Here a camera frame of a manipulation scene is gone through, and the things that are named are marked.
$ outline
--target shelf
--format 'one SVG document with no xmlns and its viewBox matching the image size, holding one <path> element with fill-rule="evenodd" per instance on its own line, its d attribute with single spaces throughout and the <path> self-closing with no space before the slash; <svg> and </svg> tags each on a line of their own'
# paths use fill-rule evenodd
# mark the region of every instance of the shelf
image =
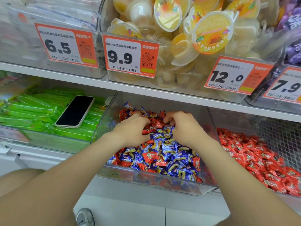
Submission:
<svg viewBox="0 0 301 226">
<path fill-rule="evenodd" d="M 60 81 L 77 83 L 77 84 L 82 84 L 87 86 L 124 91 L 124 92 L 129 92 L 134 94 L 151 96 L 155 98 L 164 98 L 173 101 L 226 109 L 226 110 L 231 110 L 236 112 L 254 114 L 254 115 L 282 119 L 287 121 L 301 122 L 301 115 L 252 107 L 249 106 L 245 101 L 243 101 L 240 104 L 236 104 L 231 102 L 214 100 L 210 98 L 201 98 L 197 96 L 180 94 L 180 93 L 175 93 L 170 91 L 151 89 L 142 86 L 133 86 L 133 85 L 123 84 L 123 83 L 110 82 L 107 79 L 107 76 L 105 76 L 102 79 L 93 79 L 93 78 L 88 78 L 88 77 L 83 77 L 78 75 L 71 75 L 71 74 L 66 74 L 61 72 L 20 66 L 20 65 L 9 64 L 4 62 L 0 62 L 0 70 L 12 71 L 12 72 L 17 72 L 17 73 L 22 73 L 22 74 L 27 74 L 32 76 L 49 78 L 49 79 L 56 79 Z"/>
</svg>

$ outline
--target store shelf unit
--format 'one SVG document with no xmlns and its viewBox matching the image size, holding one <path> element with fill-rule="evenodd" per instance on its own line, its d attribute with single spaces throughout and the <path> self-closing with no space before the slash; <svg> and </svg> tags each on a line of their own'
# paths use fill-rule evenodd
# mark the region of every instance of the store shelf unit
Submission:
<svg viewBox="0 0 301 226">
<path fill-rule="evenodd" d="M 83 77 L 78 75 L 71 75 L 62 72 L 49 71 L 49 70 L 32 68 L 32 67 L 4 63 L 4 62 L 0 62 L 0 70 L 13 71 L 17 73 L 32 75 L 32 76 L 56 79 L 60 81 L 77 83 L 77 84 L 82 84 L 87 86 L 94 86 L 94 87 L 99 87 L 104 89 L 118 90 L 118 91 L 123 91 L 128 93 L 151 96 L 155 98 L 164 98 L 173 101 L 186 102 L 190 104 L 203 105 L 203 106 L 220 108 L 220 109 L 253 114 L 258 116 L 301 122 L 301 116 L 298 114 L 290 114 L 290 113 L 280 112 L 276 110 L 257 108 L 248 105 L 245 101 L 242 101 L 240 104 L 236 104 L 231 102 L 219 101 L 219 100 L 214 100 L 209 98 L 202 98 L 202 97 L 175 93 L 170 91 L 152 89 L 152 88 L 147 88 L 142 86 L 134 86 L 134 85 L 124 84 L 124 83 L 110 82 L 106 76 L 102 79 L 93 79 L 93 78 L 88 78 L 88 77 Z"/>
</svg>

